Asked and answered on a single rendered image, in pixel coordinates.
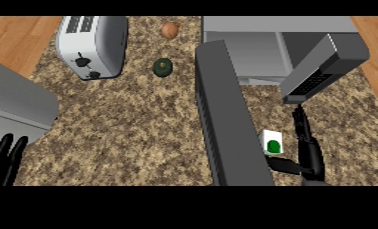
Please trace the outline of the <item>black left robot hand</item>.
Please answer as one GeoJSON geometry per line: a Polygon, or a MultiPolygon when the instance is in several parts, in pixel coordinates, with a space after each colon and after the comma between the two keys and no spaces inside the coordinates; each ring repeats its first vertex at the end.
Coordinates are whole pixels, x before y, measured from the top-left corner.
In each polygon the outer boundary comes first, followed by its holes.
{"type": "Polygon", "coordinates": [[[12,186],[21,165],[22,153],[28,144],[28,137],[13,141],[13,134],[7,133],[0,140],[0,186],[12,186]]]}

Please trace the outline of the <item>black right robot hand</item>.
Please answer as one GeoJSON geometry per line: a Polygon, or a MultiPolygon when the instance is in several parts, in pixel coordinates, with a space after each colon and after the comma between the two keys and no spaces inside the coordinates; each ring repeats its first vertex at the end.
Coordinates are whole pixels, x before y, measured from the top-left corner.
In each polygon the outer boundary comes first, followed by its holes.
{"type": "Polygon", "coordinates": [[[300,175],[305,182],[325,182],[325,162],[320,146],[311,135],[304,109],[297,106],[292,112],[298,140],[298,162],[277,157],[266,157],[269,167],[288,174],[300,175]]]}

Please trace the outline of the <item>white milk carton green dot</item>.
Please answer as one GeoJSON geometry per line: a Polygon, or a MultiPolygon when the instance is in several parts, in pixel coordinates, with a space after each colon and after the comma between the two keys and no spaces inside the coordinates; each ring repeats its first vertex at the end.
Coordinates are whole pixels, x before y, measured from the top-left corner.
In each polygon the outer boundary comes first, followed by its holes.
{"type": "Polygon", "coordinates": [[[279,155],[283,153],[282,133],[264,129],[258,135],[263,152],[266,155],[279,155]]]}

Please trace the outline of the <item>dark grey microwave door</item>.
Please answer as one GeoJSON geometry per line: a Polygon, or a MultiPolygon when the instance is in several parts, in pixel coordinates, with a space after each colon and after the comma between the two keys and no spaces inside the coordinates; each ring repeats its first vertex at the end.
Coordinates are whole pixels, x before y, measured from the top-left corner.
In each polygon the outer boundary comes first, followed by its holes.
{"type": "Polygon", "coordinates": [[[212,186],[273,186],[223,40],[195,50],[195,98],[212,186]]]}

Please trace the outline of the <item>grey microwave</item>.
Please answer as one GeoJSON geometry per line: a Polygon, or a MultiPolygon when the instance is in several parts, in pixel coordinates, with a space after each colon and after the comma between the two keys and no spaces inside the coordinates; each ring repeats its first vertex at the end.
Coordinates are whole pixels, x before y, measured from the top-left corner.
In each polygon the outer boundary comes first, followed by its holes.
{"type": "Polygon", "coordinates": [[[196,71],[202,86],[276,85],[286,104],[305,102],[366,60],[347,16],[204,16],[196,71]]]}

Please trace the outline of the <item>silver toaster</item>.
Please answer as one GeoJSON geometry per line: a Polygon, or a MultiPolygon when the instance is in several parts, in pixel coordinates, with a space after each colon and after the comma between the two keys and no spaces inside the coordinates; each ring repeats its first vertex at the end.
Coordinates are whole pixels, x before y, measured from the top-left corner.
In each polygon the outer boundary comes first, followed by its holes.
{"type": "Polygon", "coordinates": [[[81,80],[114,78],[125,60],[125,16],[65,16],[56,35],[56,52],[81,80]]]}

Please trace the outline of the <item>dark green avocado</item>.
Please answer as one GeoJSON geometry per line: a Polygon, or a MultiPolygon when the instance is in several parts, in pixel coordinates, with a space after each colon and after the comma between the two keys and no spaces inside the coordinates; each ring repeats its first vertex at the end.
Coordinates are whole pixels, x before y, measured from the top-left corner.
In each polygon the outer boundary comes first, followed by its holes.
{"type": "Polygon", "coordinates": [[[152,66],[153,74],[158,77],[167,77],[173,72],[173,62],[168,58],[159,58],[152,66]]]}

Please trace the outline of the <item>brown onion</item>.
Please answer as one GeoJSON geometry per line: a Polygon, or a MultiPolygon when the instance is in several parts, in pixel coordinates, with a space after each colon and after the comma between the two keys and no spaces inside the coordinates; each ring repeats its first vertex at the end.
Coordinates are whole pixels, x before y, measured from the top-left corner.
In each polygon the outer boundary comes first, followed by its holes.
{"type": "Polygon", "coordinates": [[[179,29],[181,27],[180,23],[167,22],[161,27],[162,36],[171,40],[177,37],[179,29]]]}

